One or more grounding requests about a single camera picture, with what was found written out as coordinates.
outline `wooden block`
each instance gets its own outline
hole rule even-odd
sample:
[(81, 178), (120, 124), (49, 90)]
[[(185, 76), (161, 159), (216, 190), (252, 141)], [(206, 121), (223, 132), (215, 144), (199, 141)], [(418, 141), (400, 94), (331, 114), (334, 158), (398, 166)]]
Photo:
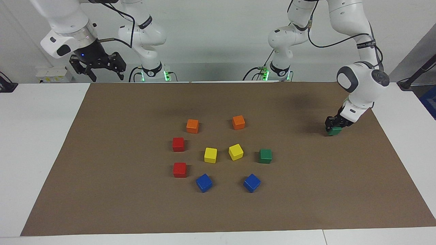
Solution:
[(187, 176), (186, 163), (174, 163), (173, 175), (175, 178), (186, 178)]
[(273, 160), (273, 153), (270, 149), (260, 149), (259, 163), (269, 164)]
[(173, 138), (173, 151), (174, 152), (185, 151), (185, 139), (184, 138)]
[(257, 187), (259, 187), (261, 181), (256, 177), (254, 174), (250, 174), (248, 178), (244, 181), (244, 187), (247, 188), (247, 190), (250, 193), (253, 193)]
[(201, 175), (195, 182), (203, 193), (208, 191), (213, 185), (212, 180), (207, 174)]
[(189, 119), (188, 123), (186, 124), (186, 132), (188, 133), (198, 133), (198, 127), (199, 127), (198, 120)]
[(244, 151), (239, 144), (229, 147), (228, 153), (230, 154), (230, 157), (233, 161), (241, 159), (244, 156)]
[(215, 148), (206, 148), (204, 152), (204, 161), (206, 163), (216, 163), (217, 162), (218, 150)]
[(245, 128), (245, 120), (243, 116), (234, 116), (232, 120), (233, 128), (235, 130)]

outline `green led light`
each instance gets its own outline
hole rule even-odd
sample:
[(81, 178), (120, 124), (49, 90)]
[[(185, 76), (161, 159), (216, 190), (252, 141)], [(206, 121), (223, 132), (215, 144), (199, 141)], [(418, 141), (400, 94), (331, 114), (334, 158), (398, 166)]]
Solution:
[(168, 74), (167, 71), (163, 71), (163, 75), (165, 76), (165, 81), (171, 81), (171, 76)]
[(268, 77), (269, 77), (269, 71), (266, 70), (266, 72), (263, 74), (262, 80), (268, 81)]

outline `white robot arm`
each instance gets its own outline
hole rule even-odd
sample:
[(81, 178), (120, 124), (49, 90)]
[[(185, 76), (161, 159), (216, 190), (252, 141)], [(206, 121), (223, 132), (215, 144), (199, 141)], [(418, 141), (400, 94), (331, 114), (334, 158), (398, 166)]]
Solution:
[(105, 68), (117, 73), (123, 80), (126, 63), (118, 52), (106, 54), (100, 44), (94, 25), (81, 10), (80, 3), (115, 3), (118, 0), (30, 0), (50, 24), (51, 31), (41, 41), (43, 49), (52, 57), (60, 58), (74, 52), (70, 64), (78, 74), (97, 77), (94, 68)]
[[(167, 34), (163, 28), (153, 21), (143, 0), (121, 0), (124, 12), (135, 19), (132, 49), (141, 59), (141, 69), (148, 81), (167, 80), (166, 66), (163, 64), (154, 46), (163, 45)], [(122, 26), (118, 31), (121, 40), (128, 42), (131, 38), (132, 26)]]
[[(350, 93), (336, 116), (325, 122), (328, 132), (351, 126), (385, 91), (389, 76), (377, 53), (375, 38), (364, 10), (362, 0), (326, 0), (334, 30), (348, 35), (357, 43), (360, 61), (342, 67), (337, 82)], [(278, 28), (269, 35), (274, 56), (269, 64), (270, 76), (286, 80), (290, 71), (290, 47), (309, 40), (312, 14), (319, 0), (292, 0), (288, 9), (290, 25)]]

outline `brown paper mat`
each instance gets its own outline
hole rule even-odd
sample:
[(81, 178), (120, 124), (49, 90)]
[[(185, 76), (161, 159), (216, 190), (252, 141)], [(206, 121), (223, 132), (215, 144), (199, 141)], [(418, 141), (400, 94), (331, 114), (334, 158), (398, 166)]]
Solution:
[[(346, 96), (334, 83), (92, 84), (21, 235), (436, 226), (372, 111), (325, 137)], [(199, 134), (185, 132), (189, 118)], [(172, 152), (173, 137), (186, 152)], [(232, 162), (236, 143), (245, 154)], [(216, 164), (202, 161), (206, 147)], [(260, 148), (270, 165), (256, 163)], [(174, 162), (188, 178), (172, 177)]]

